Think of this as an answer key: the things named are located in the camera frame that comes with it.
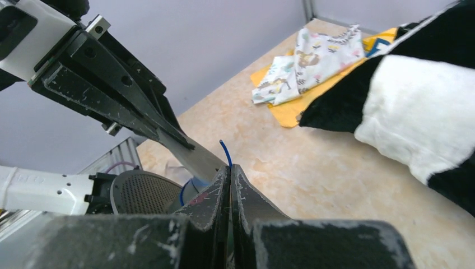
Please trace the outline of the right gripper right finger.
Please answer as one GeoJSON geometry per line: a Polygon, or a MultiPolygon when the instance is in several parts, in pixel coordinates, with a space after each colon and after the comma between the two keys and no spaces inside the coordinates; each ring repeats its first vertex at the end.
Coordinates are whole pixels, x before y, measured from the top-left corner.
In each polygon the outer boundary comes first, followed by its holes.
{"type": "Polygon", "coordinates": [[[403,237],[376,220],[296,220],[230,171],[236,268],[415,268],[403,237]]]}

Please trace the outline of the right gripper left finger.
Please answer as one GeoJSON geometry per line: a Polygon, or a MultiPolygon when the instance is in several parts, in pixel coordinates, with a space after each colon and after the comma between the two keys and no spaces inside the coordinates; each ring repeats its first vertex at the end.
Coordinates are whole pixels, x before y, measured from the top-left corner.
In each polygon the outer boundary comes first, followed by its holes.
{"type": "Polygon", "coordinates": [[[53,219],[23,268],[226,268],[230,168],[168,215],[85,215],[53,219]]]}

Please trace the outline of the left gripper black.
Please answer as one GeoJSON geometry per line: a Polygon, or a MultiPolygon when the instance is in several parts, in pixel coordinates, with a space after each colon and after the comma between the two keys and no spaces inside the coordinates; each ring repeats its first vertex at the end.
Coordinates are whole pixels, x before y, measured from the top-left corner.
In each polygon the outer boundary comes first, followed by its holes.
{"type": "Polygon", "coordinates": [[[34,67],[28,86],[40,95],[102,123],[116,123],[160,142],[158,129],[179,141],[180,134],[159,115],[138,80],[99,42],[110,24],[97,15],[86,27],[74,26],[34,67]]]}

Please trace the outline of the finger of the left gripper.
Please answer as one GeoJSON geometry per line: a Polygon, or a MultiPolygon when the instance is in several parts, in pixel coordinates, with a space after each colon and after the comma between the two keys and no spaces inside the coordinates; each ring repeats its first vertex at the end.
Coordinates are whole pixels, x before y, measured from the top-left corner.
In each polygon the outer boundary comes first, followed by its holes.
{"type": "Polygon", "coordinates": [[[165,85],[109,32],[104,33],[99,42],[132,73],[134,79],[138,80],[139,87],[159,115],[178,131],[183,132],[168,99],[164,96],[165,85]]]}

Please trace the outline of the dark grey filament spool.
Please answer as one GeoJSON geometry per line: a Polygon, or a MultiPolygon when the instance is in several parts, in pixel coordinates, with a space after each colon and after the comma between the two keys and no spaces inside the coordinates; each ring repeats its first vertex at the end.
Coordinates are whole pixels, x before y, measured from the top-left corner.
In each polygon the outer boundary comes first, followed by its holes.
{"type": "Polygon", "coordinates": [[[110,188],[111,207],[120,214],[169,214],[183,207],[213,183],[225,162],[184,134],[179,141],[161,129],[160,142],[180,162],[172,169],[185,169],[191,176],[180,185],[177,182],[144,170],[129,170],[115,177],[110,188]]]}

